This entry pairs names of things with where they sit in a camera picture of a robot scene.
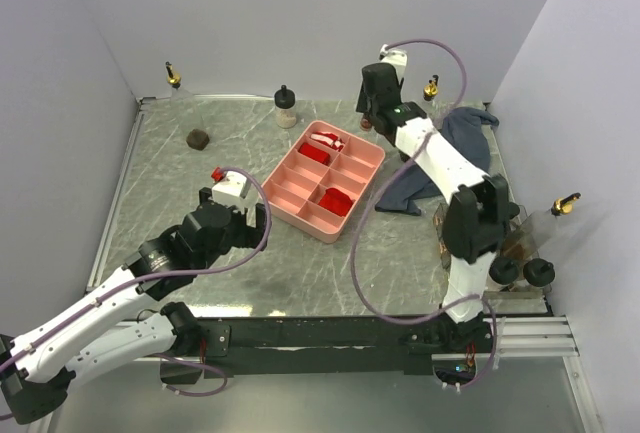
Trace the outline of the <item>spice shaker black cap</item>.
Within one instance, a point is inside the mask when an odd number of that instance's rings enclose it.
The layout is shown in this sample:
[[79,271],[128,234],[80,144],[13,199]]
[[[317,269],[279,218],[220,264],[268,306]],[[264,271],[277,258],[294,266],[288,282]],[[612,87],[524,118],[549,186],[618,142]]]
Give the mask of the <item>spice shaker black cap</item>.
[[371,122],[371,117],[368,114],[362,115],[359,125],[360,125],[360,129],[365,132],[369,132],[374,128]]

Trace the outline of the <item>salt jar black lid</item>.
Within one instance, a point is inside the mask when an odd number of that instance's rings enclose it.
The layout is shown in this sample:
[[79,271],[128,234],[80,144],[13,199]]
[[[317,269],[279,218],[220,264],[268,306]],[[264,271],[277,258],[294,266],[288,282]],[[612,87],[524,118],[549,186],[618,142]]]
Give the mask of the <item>salt jar black lid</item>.
[[286,85],[282,85],[274,93],[275,120],[282,129],[290,129],[297,123],[295,111],[296,95]]
[[523,277],[531,286],[544,288],[554,281],[555,267],[547,260],[533,258],[524,264]]

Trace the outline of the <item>oil bottle gold spout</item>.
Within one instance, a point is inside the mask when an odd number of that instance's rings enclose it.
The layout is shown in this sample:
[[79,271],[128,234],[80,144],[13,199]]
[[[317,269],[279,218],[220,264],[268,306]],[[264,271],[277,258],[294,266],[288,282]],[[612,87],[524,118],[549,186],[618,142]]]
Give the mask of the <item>oil bottle gold spout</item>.
[[531,213],[505,239],[501,254],[514,260],[526,260],[550,241],[558,232],[560,218],[571,213],[581,198],[579,192],[556,199],[550,208]]

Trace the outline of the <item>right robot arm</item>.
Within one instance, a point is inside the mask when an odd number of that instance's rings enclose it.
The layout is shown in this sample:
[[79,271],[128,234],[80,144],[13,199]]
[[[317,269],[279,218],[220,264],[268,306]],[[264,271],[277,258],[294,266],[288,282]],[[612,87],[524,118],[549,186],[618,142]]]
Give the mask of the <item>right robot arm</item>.
[[402,102],[397,71],[387,62],[363,67],[357,110],[377,133],[409,156],[409,165],[419,167],[435,183],[447,204],[442,238],[451,263],[442,306],[424,317],[383,315],[382,320],[401,326],[427,324],[426,339],[450,351],[490,337],[483,321],[488,307],[483,295],[509,226],[506,179],[474,166],[416,103]]

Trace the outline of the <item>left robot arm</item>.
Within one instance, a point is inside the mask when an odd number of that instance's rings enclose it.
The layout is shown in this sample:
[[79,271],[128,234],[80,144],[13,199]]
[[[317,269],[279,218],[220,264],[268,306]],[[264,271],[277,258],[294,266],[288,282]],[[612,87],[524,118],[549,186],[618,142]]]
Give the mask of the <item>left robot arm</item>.
[[182,302],[170,302],[140,324],[114,326],[214,273],[214,262],[233,248],[265,249],[271,230],[266,200],[247,212],[215,201],[206,190],[181,223],[143,242],[98,288],[34,330],[1,338],[1,392],[9,418],[20,425],[52,413],[78,387],[138,357],[186,355],[199,345],[198,321]]

